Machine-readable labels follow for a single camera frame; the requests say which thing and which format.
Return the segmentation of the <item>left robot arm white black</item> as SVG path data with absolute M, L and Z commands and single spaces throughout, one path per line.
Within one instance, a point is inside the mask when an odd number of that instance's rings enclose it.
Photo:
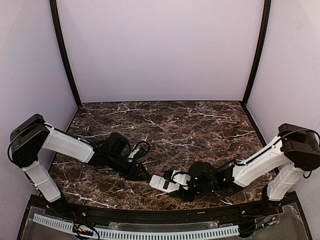
M 42 115 L 34 114 L 11 132 L 7 157 L 24 172 L 49 203 L 54 203 L 62 200 L 64 195 L 39 161 L 40 150 L 69 156 L 93 167 L 107 166 L 128 180 L 149 180 L 151 176 L 140 162 L 149 149 L 130 146 L 129 141 L 116 132 L 112 132 L 102 144 L 92 145 L 53 127 Z M 125 148 L 130 148 L 128 154 L 123 153 Z

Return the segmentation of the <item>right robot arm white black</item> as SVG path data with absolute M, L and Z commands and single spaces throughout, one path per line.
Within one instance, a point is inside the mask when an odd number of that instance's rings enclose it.
M 179 195 L 193 201 L 197 194 L 232 196 L 253 181 L 278 168 L 276 177 L 264 188 L 268 201 L 280 201 L 300 178 L 308 179 L 320 166 L 320 135 L 312 129 L 283 123 L 270 143 L 243 162 L 215 168 L 197 161 L 187 172 L 177 171 L 171 180 L 179 184 Z

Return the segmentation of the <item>white red remote control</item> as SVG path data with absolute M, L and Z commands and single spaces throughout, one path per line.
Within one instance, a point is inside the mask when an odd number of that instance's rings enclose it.
M 153 175 L 151 177 L 149 186 L 153 189 L 159 190 L 167 194 L 178 191 L 180 188 L 179 184 L 172 183 L 169 180 L 166 180 L 165 178 L 158 175 Z

